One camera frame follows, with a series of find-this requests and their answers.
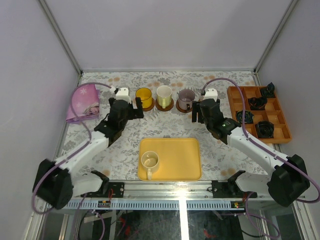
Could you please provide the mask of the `cream ceramic mug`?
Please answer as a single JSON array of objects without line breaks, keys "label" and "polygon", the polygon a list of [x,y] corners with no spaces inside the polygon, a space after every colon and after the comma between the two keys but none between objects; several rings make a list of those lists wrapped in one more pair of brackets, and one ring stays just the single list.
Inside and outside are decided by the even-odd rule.
[{"label": "cream ceramic mug", "polygon": [[159,170],[160,160],[159,156],[154,151],[146,151],[140,160],[143,168],[146,170],[147,180],[151,181],[153,174]]}]

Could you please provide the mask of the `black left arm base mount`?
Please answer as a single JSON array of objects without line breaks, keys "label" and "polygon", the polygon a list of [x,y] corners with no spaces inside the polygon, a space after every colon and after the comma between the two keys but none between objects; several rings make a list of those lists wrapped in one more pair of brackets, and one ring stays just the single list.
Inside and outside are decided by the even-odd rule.
[{"label": "black left arm base mount", "polygon": [[109,180],[103,180],[101,187],[95,192],[88,192],[87,198],[123,198],[125,192],[124,182],[113,182]]}]

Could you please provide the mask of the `yellow glass mug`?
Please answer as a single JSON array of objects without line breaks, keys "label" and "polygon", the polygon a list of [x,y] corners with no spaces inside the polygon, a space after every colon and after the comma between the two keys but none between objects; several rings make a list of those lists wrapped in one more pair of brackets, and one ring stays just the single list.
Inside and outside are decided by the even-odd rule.
[{"label": "yellow glass mug", "polygon": [[152,91],[149,88],[139,88],[135,92],[135,96],[140,98],[144,109],[149,108],[152,105]]}]

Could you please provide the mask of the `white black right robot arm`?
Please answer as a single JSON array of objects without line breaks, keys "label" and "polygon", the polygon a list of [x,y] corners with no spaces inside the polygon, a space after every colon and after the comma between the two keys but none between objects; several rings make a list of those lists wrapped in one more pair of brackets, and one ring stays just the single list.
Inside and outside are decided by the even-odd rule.
[{"label": "white black right robot arm", "polygon": [[228,184],[231,196],[237,198],[245,192],[268,194],[279,205],[288,207],[310,187],[306,165],[300,156],[288,156],[270,148],[243,130],[240,123],[224,117],[219,100],[193,102],[192,121],[205,124],[215,139],[244,153],[266,171],[266,175],[248,172],[237,175]]}]

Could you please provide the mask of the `white mug green handle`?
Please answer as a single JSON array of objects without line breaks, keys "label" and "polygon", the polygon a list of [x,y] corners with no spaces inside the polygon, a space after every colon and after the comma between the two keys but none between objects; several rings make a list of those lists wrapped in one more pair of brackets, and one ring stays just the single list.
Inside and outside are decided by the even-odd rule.
[{"label": "white mug green handle", "polygon": [[170,106],[172,102],[172,89],[169,86],[163,85],[157,88],[157,103],[162,109],[165,109]]}]

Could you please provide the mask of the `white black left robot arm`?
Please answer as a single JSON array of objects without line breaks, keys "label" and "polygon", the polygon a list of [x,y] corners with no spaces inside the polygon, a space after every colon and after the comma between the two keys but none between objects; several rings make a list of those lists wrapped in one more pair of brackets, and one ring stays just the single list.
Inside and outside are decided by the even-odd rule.
[{"label": "white black left robot arm", "polygon": [[64,208],[73,197],[107,197],[110,186],[106,175],[97,170],[82,176],[76,174],[120,138],[128,121],[144,117],[141,99],[137,97],[135,101],[136,107],[133,107],[125,100],[110,98],[109,114],[89,133],[88,141],[55,160],[44,159],[37,170],[33,196],[57,210]]}]

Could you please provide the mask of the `purple mug black handle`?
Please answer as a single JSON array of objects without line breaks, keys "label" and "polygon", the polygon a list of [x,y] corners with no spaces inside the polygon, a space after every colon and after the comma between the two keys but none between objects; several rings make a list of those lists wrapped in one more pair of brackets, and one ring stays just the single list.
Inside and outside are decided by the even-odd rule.
[{"label": "purple mug black handle", "polygon": [[178,94],[178,106],[183,111],[190,111],[195,100],[195,93],[190,89],[183,89]]}]

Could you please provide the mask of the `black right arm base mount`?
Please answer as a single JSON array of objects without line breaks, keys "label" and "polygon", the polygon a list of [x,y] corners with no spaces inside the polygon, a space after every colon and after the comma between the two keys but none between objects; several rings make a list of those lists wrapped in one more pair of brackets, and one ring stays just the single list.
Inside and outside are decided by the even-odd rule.
[{"label": "black right arm base mount", "polygon": [[250,193],[250,191],[242,191],[235,180],[212,180],[211,188],[213,197],[219,199],[243,198]]}]

